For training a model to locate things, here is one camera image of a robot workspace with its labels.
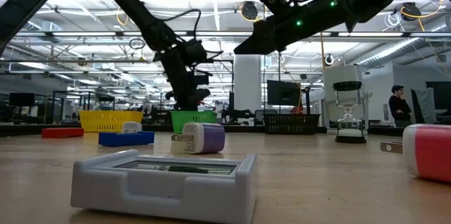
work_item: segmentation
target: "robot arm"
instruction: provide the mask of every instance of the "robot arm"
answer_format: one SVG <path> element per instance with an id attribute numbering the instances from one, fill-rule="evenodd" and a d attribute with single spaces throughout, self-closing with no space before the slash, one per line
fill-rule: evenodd
<path id="1" fill-rule="evenodd" d="M 303 6 L 291 6 L 286 0 L 260 1 L 273 15 L 254 23 L 252 36 L 235 49 L 236 54 L 269 54 L 275 50 L 283 51 L 289 44 L 342 23 L 345 23 L 348 32 L 351 32 L 357 23 L 367 22 L 393 2 L 311 0 Z"/>
<path id="2" fill-rule="evenodd" d="M 195 39 L 186 42 L 177 36 L 163 20 L 149 13 L 140 0 L 115 1 L 136 23 L 150 49 L 156 51 L 154 61 L 161 61 L 163 64 L 179 107 L 186 111 L 196 111 L 199 101 L 208 96 L 209 92 L 197 89 L 186 66 L 193 68 L 206 61 L 206 51 L 201 42 Z M 8 0 L 0 8 L 0 54 L 46 2 L 47 0 Z"/>

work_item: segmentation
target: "black basket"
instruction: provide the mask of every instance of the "black basket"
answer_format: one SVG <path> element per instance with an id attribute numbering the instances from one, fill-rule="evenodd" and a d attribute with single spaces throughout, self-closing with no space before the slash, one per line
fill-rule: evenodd
<path id="1" fill-rule="evenodd" d="M 319 114 L 265 114 L 265 133 L 281 135 L 313 135 Z"/>

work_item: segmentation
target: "desk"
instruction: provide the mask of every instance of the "desk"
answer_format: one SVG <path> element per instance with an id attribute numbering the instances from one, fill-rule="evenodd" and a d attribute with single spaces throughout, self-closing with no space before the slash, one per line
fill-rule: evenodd
<path id="1" fill-rule="evenodd" d="M 170 135 L 158 132 L 154 146 L 138 149 L 169 155 Z M 379 150 L 398 139 L 370 135 L 368 144 L 350 145 L 323 134 L 229 133 L 222 154 L 206 157 L 258 154 L 255 224 L 450 223 L 451 185 L 408 176 L 401 156 Z M 0 139 L 0 223 L 193 223 L 70 207 L 73 162 L 125 149 L 99 147 L 94 134 Z"/>

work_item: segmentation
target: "yellow basket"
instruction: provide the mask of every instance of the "yellow basket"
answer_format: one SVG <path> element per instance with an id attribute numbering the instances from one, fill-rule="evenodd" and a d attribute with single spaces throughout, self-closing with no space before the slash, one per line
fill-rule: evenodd
<path id="1" fill-rule="evenodd" d="M 85 132 L 120 132 L 125 122 L 141 123 L 142 112 L 80 111 L 80 120 Z"/>

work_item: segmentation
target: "person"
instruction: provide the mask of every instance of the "person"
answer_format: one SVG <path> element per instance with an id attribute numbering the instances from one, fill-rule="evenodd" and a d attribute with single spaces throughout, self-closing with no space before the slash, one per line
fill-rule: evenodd
<path id="1" fill-rule="evenodd" d="M 410 122 L 410 110 L 409 105 L 406 100 L 404 100 L 404 87 L 395 85 L 392 87 L 393 95 L 390 97 L 388 104 L 390 105 L 390 110 L 392 112 L 392 116 L 395 119 L 396 127 L 406 128 L 411 125 Z"/>

